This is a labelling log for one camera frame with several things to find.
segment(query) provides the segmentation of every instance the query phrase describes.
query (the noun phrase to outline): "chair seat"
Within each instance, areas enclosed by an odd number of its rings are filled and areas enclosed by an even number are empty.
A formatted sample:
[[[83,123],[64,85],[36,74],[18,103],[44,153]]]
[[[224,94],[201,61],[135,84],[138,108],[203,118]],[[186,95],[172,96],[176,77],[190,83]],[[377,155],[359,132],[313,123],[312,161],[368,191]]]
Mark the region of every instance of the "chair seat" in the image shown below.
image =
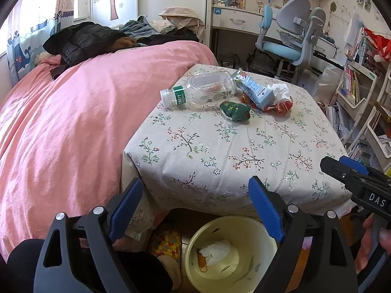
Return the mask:
[[[272,52],[280,57],[286,58],[288,60],[297,61],[300,59],[301,53],[286,47],[284,45],[279,45],[271,42],[263,42],[262,48],[267,52]]]

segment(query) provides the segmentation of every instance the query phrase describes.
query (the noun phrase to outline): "metal screw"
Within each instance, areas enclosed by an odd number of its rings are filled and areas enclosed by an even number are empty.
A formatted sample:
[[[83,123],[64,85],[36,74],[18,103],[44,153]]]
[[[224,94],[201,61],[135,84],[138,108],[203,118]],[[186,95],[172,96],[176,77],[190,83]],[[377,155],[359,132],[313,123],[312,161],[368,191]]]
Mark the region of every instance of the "metal screw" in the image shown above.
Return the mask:
[[[65,214],[64,214],[63,212],[59,212],[59,213],[55,216],[55,218],[56,218],[57,220],[62,220],[62,219],[64,219],[64,217],[65,217]]]
[[[102,206],[95,207],[92,211],[95,215],[100,215],[104,212],[104,208]]]
[[[336,214],[334,211],[329,210],[329,211],[327,212],[327,217],[329,217],[330,219],[334,219],[334,218],[337,217],[337,214]]]
[[[288,206],[288,211],[291,212],[292,214],[295,214],[299,211],[298,207],[296,205],[289,205]]]

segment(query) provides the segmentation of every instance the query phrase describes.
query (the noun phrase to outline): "green label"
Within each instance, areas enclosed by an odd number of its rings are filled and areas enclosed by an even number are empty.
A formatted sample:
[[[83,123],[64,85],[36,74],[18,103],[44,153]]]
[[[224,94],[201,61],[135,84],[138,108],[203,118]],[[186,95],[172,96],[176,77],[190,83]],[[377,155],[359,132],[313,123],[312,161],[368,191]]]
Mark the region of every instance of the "green label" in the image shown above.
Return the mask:
[[[185,91],[182,86],[174,87],[174,94],[176,98],[176,104],[182,105],[186,103]]]

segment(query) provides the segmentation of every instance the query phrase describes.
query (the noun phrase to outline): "trash can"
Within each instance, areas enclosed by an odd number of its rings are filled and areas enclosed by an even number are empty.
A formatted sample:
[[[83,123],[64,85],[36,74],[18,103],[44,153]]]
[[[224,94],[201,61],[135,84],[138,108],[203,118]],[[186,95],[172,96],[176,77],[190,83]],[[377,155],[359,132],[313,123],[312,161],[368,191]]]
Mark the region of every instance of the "trash can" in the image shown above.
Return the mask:
[[[201,271],[199,250],[205,252],[203,249],[211,244],[224,247],[227,241],[226,256]],[[276,251],[275,240],[261,222],[242,216],[220,217],[201,227],[191,238],[185,252],[185,270],[201,293],[252,293]]]

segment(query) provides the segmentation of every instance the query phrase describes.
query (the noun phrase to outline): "human hand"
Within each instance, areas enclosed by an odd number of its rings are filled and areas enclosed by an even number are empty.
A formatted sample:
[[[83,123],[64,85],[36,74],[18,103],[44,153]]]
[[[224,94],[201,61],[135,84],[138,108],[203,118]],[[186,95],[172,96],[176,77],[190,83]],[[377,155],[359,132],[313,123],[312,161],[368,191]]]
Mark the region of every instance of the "human hand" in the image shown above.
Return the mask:
[[[373,224],[373,214],[371,214],[364,224],[362,225],[366,232],[364,237],[361,239],[361,248],[358,251],[356,260],[354,261],[354,266],[356,268],[356,272],[359,273],[363,270],[368,264],[368,254],[372,248],[372,224]],[[388,229],[380,229],[379,234],[379,242],[382,248],[386,251],[387,255],[391,253],[391,230]]]

